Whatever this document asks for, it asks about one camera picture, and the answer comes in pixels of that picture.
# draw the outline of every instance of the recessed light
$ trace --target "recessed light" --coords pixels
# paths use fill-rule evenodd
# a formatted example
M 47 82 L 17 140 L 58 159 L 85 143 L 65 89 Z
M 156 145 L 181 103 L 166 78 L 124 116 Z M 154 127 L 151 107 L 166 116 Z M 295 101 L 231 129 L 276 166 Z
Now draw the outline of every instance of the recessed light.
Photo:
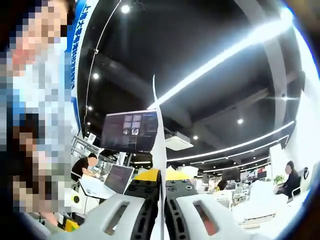
M 123 5 L 123 6 L 121 7 L 121 12 L 122 12 L 123 14 L 129 13 L 129 12 L 130 12 L 130 7 L 129 7 L 128 5 Z
M 98 74 L 98 73 L 94 73 L 94 74 L 92 75 L 92 77 L 93 77 L 93 79 L 97 80 L 97 79 L 99 78 L 99 74 Z

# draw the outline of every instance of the yellow object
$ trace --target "yellow object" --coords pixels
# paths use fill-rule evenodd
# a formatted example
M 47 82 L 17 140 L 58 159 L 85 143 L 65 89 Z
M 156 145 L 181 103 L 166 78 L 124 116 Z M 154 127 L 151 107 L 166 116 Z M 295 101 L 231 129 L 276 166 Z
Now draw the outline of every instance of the yellow object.
M 136 176 L 135 180 L 141 180 L 141 181 L 157 181 L 158 176 L 158 169 L 151 168 L 148 171 L 140 173 L 138 176 Z M 183 180 L 183 179 L 189 179 L 188 175 L 181 172 L 174 170 L 171 166 L 168 167 L 165 170 L 165 180 L 166 181 L 172 181 L 172 180 Z
M 66 232 L 71 233 L 71 232 L 73 232 L 74 230 L 76 230 L 76 229 L 78 229 L 78 228 L 79 228 L 79 225 L 78 225 L 76 222 L 71 221 L 71 220 L 69 220 L 69 219 L 67 219 L 67 220 L 65 221 L 65 227 L 64 227 L 64 229 L 65 229 Z

